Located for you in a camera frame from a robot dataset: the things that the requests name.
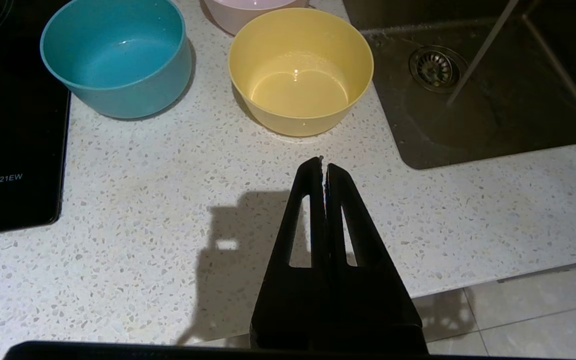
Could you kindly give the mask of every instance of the plastic bowl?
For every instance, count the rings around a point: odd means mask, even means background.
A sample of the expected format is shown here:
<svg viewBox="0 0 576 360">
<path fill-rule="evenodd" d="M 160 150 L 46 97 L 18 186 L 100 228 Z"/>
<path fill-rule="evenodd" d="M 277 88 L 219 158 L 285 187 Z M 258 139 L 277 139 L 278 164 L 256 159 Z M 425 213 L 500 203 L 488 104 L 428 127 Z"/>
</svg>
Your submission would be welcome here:
<svg viewBox="0 0 576 360">
<path fill-rule="evenodd" d="M 228 55 L 235 88 L 274 132 L 308 137 L 337 125 L 373 78 L 373 54 L 349 23 L 315 9 L 281 9 L 249 22 Z"/>
<path fill-rule="evenodd" d="M 237 35 L 252 19 L 272 10 L 304 8 L 309 0 L 204 0 L 217 24 Z"/>
<path fill-rule="evenodd" d="M 150 116 L 178 98 L 192 72 L 182 14 L 170 0 L 73 0 L 41 34 L 46 68 L 106 116 Z"/>
</svg>

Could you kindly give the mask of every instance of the black cooktop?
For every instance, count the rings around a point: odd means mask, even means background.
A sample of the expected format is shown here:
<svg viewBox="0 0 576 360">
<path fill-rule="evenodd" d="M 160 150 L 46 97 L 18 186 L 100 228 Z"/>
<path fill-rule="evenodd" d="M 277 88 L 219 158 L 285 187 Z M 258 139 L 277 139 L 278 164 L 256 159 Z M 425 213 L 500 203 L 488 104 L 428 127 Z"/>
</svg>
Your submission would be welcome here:
<svg viewBox="0 0 576 360">
<path fill-rule="evenodd" d="M 39 39 L 67 0 L 0 0 L 0 231 L 60 213 L 70 94 L 42 63 Z"/>
</svg>

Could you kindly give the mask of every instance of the sink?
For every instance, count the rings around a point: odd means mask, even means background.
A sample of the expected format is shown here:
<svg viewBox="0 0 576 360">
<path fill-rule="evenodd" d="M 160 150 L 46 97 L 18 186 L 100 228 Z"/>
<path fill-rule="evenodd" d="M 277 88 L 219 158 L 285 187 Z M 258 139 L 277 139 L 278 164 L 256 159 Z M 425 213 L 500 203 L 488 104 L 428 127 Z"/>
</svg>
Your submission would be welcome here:
<svg viewBox="0 0 576 360">
<path fill-rule="evenodd" d="M 576 0 L 344 0 L 399 153 L 429 169 L 576 144 Z"/>
</svg>

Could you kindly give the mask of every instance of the white terrazzo countertop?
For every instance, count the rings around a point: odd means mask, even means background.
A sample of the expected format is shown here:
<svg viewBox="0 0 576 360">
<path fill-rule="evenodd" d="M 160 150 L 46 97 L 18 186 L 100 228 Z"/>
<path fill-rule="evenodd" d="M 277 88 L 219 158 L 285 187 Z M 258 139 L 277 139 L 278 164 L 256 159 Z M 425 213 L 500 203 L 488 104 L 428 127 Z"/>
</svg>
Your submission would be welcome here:
<svg viewBox="0 0 576 360">
<path fill-rule="evenodd" d="M 73 98 L 61 218 L 0 234 L 0 358 L 35 339 L 246 333 L 293 176 L 318 155 L 350 171 L 412 297 L 576 263 L 576 146 L 412 170 L 374 88 L 333 130 L 281 137 L 233 96 L 232 37 L 177 2 L 196 54 L 185 97 L 142 121 Z"/>
</svg>

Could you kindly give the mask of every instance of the bowl rim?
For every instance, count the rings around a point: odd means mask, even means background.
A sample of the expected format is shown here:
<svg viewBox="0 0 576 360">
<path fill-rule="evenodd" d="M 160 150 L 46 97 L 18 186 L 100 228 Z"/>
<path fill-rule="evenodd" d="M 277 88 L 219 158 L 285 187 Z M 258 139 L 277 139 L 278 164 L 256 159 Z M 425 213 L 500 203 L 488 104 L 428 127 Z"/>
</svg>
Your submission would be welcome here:
<svg viewBox="0 0 576 360">
<path fill-rule="evenodd" d="M 354 101 L 348 103 L 348 105 L 346 105 L 345 107 L 343 107 L 342 109 L 339 109 L 337 111 L 334 112 L 330 112 L 328 114 L 323 114 L 323 115 L 318 115 L 318 116 L 289 116 L 286 114 L 281 114 L 279 112 L 274 112 L 271 111 L 265 107 L 263 107 L 262 105 L 259 105 L 258 103 L 256 103 L 255 101 L 253 101 L 249 96 L 247 96 L 242 89 L 240 89 L 240 87 L 237 85 L 237 82 L 235 82 L 235 79 L 233 78 L 233 69 L 232 69 L 232 62 L 231 62 L 231 57 L 233 55 L 233 46 L 235 45 L 235 43 L 237 42 L 238 39 L 240 39 L 240 34 L 242 34 L 242 32 L 244 32 L 244 29 L 246 29 L 247 27 L 249 27 L 251 24 L 259 21 L 259 19 L 263 19 L 266 16 L 276 16 L 277 13 L 281 13 L 281 12 L 317 12 L 322 14 L 323 16 L 328 16 L 331 18 L 334 18 L 333 21 L 336 21 L 338 23 L 341 23 L 343 26 L 345 27 L 350 27 L 352 30 L 354 30 L 354 32 L 357 34 L 357 36 L 359 36 L 359 39 L 362 39 L 362 45 L 366 51 L 366 53 L 369 55 L 370 57 L 370 76 L 368 77 L 368 83 L 365 85 L 365 87 L 363 88 L 363 90 L 361 91 L 361 93 L 359 94 L 359 96 L 357 96 L 357 98 L 355 98 Z M 330 117 L 330 116 L 334 116 L 336 114 L 339 114 L 341 112 L 345 112 L 346 110 L 351 109 L 352 107 L 354 107 L 355 104 L 357 104 L 357 102 L 363 98 L 363 96 L 366 94 L 366 91 L 368 91 L 368 89 L 370 88 L 370 85 L 373 82 L 373 76 L 375 75 L 375 58 L 373 57 L 373 51 L 370 48 L 370 45 L 368 44 L 368 41 L 366 41 L 366 38 L 364 38 L 364 35 L 361 34 L 361 32 L 359 32 L 359 30 L 352 26 L 352 24 L 350 24 L 349 22 L 347 22 L 345 19 L 340 18 L 339 16 L 336 16 L 334 14 L 331 14 L 329 12 L 326 11 L 322 11 L 319 9 L 311 9 L 308 7 L 289 7 L 286 9 L 279 9 L 279 10 L 274 10 L 265 14 L 261 14 L 258 17 L 250 20 L 246 25 L 244 25 L 241 30 L 239 30 L 239 32 L 237 33 L 237 35 L 235 36 L 235 38 L 232 41 L 232 44 L 230 45 L 230 49 L 228 50 L 228 73 L 230 75 L 230 81 L 232 82 L 232 84 L 234 85 L 234 87 L 237 89 L 238 93 L 247 101 L 249 101 L 250 103 L 254 104 L 256 107 L 258 107 L 259 109 L 267 112 L 268 114 L 272 114 L 274 116 L 279 116 L 279 117 L 285 117 L 285 118 L 289 118 L 289 119 L 298 119 L 298 120 L 315 120 L 315 119 L 323 119 L 325 117 Z"/>
<path fill-rule="evenodd" d="M 283 5 L 277 5 L 277 6 L 273 6 L 273 7 L 260 7 L 260 8 L 256 8 L 256 9 L 251 9 L 249 7 L 238 7 L 238 6 L 233 6 L 233 5 L 228 5 L 224 2 L 221 2 L 219 0 L 203 0 L 205 2 L 213 2 L 219 5 L 223 5 L 224 7 L 227 7 L 229 9 L 235 9 L 235 10 L 242 10 L 245 12 L 267 12 L 268 10 L 275 10 L 275 9 L 281 9 L 283 7 L 286 7 L 292 3 L 296 3 L 299 0 L 286 0 L 286 3 Z"/>
<path fill-rule="evenodd" d="M 170 56 L 170 58 L 168 60 L 166 60 L 166 62 L 164 64 L 162 64 L 162 66 L 160 66 L 157 70 L 153 71 L 153 73 L 149 73 L 149 75 L 144 76 L 141 79 L 134 80 L 133 82 L 129 82 L 128 84 L 122 84 L 122 85 L 118 85 L 118 86 L 110 86 L 107 88 L 78 84 L 77 82 L 73 82 L 73 81 L 68 80 L 65 77 L 59 75 L 59 73 L 57 73 L 55 70 L 53 70 L 53 67 L 50 66 L 50 64 L 48 63 L 48 60 L 46 60 L 46 55 L 44 54 L 44 38 L 46 37 L 46 31 L 48 30 L 48 28 L 50 28 L 50 25 L 52 25 L 53 21 L 57 18 L 57 16 L 59 16 L 59 14 L 66 11 L 66 9 L 70 8 L 74 4 L 76 4 L 78 2 L 84 2 L 84 1 L 85 0 L 71 0 L 66 5 L 64 5 L 60 9 L 58 9 L 57 12 L 55 12 L 53 14 L 53 16 L 51 16 L 50 20 L 48 20 L 46 25 L 43 27 L 43 30 L 41 31 L 41 39 L 39 39 L 39 54 L 41 54 L 41 61 L 43 62 L 44 66 L 46 66 L 48 71 L 50 71 L 50 73 L 55 78 L 57 78 L 60 82 L 64 83 L 65 85 L 68 85 L 69 87 L 73 87 L 76 89 L 82 89 L 82 90 L 86 90 L 86 91 L 114 91 L 114 90 L 125 89 L 128 87 L 135 86 L 141 82 L 145 82 L 146 80 L 153 78 L 155 75 L 160 73 L 160 71 L 162 71 L 162 69 L 166 68 L 173 61 L 173 59 L 179 53 L 179 51 L 182 49 L 182 47 L 185 45 L 185 43 L 188 41 L 188 37 L 186 36 L 186 21 L 184 20 L 184 16 L 181 13 L 181 10 L 173 2 L 173 0 L 159 0 L 159 1 L 167 2 L 168 4 L 170 4 L 170 6 L 173 7 L 174 11 L 176 11 L 176 14 L 178 14 L 179 19 L 181 20 L 181 37 L 182 37 L 182 39 L 181 39 L 181 41 L 179 41 L 178 46 L 176 47 L 176 49 L 174 50 L 174 53 Z"/>
</svg>

